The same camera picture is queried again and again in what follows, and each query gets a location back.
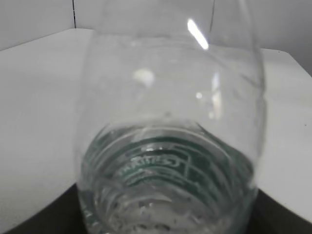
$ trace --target white table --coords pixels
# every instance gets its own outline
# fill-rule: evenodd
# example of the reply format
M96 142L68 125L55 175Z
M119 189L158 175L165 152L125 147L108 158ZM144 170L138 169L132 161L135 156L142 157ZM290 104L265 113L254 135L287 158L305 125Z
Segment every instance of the white table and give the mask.
M0 52L0 233L74 182L76 85L92 30L70 29ZM312 78L263 50L268 130L260 188L312 222Z

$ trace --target white surface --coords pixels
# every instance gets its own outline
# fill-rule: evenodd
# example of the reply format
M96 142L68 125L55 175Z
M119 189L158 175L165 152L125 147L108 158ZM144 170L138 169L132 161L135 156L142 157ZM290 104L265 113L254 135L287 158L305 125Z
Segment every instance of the white surface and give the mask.
M73 27L71 0L0 0L0 50Z
M0 52L0 233L74 183L75 85L92 30L71 29ZM312 222L312 78L263 50L268 130L260 188Z
M93 29L104 0L74 0L78 28ZM248 0L261 47L287 51L312 74L312 1Z
M0 52L0 233L73 183L76 83L90 30Z

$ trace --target dark surface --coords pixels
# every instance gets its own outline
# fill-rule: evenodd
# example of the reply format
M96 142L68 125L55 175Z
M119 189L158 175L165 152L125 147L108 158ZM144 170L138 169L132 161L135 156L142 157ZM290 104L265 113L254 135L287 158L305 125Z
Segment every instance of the dark surface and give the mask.
M47 208L5 234L87 234L76 186L73 185ZM312 234L312 224L259 191L246 234Z

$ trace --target clear plastic bottle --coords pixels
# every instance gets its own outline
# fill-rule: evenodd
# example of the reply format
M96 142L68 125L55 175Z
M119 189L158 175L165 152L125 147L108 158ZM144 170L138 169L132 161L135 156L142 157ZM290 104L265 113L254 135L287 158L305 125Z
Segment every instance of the clear plastic bottle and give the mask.
M91 234L244 232L266 110L244 0L105 0L81 87Z

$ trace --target white backdrop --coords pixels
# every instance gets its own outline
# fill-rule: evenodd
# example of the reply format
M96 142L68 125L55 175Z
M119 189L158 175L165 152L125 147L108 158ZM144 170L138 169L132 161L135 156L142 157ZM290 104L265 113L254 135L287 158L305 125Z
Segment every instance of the white backdrop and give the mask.
M72 27L71 0L0 0L0 51Z
M261 47L290 53L312 75L312 0L250 0ZM92 29L103 0L75 0L78 28Z

